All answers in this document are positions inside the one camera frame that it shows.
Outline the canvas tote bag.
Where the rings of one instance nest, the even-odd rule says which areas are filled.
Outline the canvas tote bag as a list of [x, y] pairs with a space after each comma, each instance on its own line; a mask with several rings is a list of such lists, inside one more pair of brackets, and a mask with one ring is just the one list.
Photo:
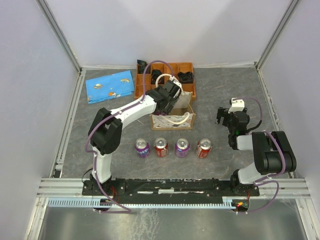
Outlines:
[[169, 77], [174, 83], [178, 83], [181, 88], [180, 96], [169, 114], [154, 112], [150, 115], [151, 129], [155, 131], [161, 130], [191, 130], [193, 129], [196, 114], [192, 109], [192, 92], [184, 91], [182, 84], [175, 76], [163, 73], [157, 77], [155, 86], [159, 86], [162, 77]]

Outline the wooden compartment tray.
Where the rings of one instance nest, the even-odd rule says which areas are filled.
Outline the wooden compartment tray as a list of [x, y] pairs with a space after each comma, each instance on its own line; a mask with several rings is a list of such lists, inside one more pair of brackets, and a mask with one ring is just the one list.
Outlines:
[[[135, 90], [134, 90], [134, 99], [138, 99], [143, 95], [145, 91], [154, 89], [156, 87], [155, 84], [151, 84], [151, 72], [153, 69], [158, 69], [162, 72], [162, 74], [171, 74], [174, 73], [174, 76], [179, 80], [178, 73], [179, 72], [192, 72], [194, 74], [194, 68], [192, 62], [170, 62], [164, 64], [162, 62], [152, 63], [150, 65], [150, 74], [145, 74], [143, 78], [143, 74], [137, 73], [137, 64], [136, 64], [136, 76], [135, 76]], [[192, 92], [192, 101], [196, 100], [196, 80], [194, 74], [193, 83], [181, 83], [182, 88], [186, 92]]]

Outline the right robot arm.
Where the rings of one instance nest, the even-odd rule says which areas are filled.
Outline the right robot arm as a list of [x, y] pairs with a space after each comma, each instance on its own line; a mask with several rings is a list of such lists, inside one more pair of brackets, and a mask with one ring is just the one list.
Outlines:
[[236, 196], [247, 191], [248, 185], [259, 186], [263, 181], [296, 170], [297, 160], [284, 131], [256, 131], [263, 115], [249, 128], [250, 116], [246, 107], [219, 107], [216, 123], [228, 129], [228, 144], [236, 151], [253, 152], [253, 163], [235, 170], [229, 189]]

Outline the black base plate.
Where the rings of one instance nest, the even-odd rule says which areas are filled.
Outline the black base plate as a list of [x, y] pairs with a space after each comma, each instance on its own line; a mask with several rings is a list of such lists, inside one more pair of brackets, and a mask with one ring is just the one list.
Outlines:
[[116, 178], [102, 184], [115, 201], [136, 205], [221, 204], [223, 197], [258, 197], [259, 188], [237, 180]]

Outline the purple soda can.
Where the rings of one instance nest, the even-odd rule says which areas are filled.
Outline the purple soda can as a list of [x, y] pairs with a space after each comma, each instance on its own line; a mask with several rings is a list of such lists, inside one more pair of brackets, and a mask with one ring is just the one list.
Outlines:
[[146, 158], [150, 155], [150, 146], [146, 139], [138, 138], [134, 147], [139, 157]]
[[186, 138], [179, 138], [175, 143], [175, 156], [185, 158], [190, 149], [189, 141]]

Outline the rolled dark tie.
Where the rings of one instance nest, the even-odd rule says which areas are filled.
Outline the rolled dark tie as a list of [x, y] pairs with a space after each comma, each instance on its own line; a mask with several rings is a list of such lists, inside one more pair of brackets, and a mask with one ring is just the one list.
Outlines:
[[159, 69], [153, 69], [151, 71], [151, 84], [155, 84], [156, 83], [156, 80], [157, 78], [162, 75], [162, 72], [159, 70]]

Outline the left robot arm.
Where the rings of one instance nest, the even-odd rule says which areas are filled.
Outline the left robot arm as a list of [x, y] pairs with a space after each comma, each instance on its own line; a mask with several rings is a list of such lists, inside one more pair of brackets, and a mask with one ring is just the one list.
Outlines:
[[154, 112], [169, 114], [180, 95], [182, 85], [177, 80], [168, 80], [163, 86], [146, 91], [140, 98], [122, 107], [107, 110], [101, 108], [88, 131], [85, 151], [93, 153], [93, 170], [90, 180], [99, 195], [106, 195], [111, 189], [111, 160], [119, 147], [123, 129]]

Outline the blue space-print cloth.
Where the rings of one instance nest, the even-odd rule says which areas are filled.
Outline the blue space-print cloth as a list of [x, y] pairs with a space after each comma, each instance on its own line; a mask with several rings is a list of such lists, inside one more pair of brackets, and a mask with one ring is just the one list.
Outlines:
[[88, 79], [85, 81], [87, 102], [95, 104], [132, 95], [135, 90], [129, 70]]

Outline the red soda can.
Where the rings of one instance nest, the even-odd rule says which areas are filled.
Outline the red soda can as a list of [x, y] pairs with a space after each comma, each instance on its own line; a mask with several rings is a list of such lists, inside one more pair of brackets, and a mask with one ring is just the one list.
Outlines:
[[205, 159], [212, 149], [212, 142], [208, 138], [203, 138], [197, 143], [195, 155], [200, 159]]
[[155, 153], [158, 157], [163, 158], [168, 154], [168, 142], [163, 137], [158, 137], [154, 141]]

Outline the aluminium frame rail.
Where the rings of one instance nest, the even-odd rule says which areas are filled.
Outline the aluminium frame rail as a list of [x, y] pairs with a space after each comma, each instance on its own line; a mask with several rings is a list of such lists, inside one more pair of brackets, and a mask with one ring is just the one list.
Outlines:
[[[305, 179], [278, 178], [278, 199], [310, 199], [311, 195]], [[83, 182], [80, 178], [42, 178], [36, 196], [38, 198], [82, 198]], [[261, 199], [270, 199], [276, 192], [277, 185], [268, 183], [259, 187]]]

